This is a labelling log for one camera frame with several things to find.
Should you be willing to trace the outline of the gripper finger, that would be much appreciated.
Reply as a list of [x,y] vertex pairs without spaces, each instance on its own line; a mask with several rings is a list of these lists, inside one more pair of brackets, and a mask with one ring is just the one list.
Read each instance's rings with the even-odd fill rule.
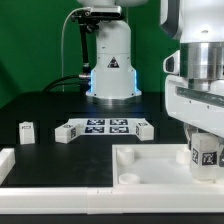
[[224,139],[219,139],[219,166],[224,167]]
[[192,135],[196,132],[197,132],[196,127],[187,123],[184,124],[184,133],[187,139],[188,148],[191,148]]

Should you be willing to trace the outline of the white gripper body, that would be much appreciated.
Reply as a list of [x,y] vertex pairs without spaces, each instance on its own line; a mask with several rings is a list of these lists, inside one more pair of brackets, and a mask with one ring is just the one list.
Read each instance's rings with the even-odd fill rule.
[[179,75],[180,51],[167,57],[163,70],[165,107],[168,115],[184,123],[224,138],[224,80],[212,81],[208,92],[192,90]]

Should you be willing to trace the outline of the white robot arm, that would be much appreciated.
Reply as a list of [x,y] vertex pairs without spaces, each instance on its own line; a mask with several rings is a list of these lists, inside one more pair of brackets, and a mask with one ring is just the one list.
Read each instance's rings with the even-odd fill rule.
[[190,161],[224,167],[224,0],[77,0],[96,33],[87,97],[101,103],[162,89],[187,125]]

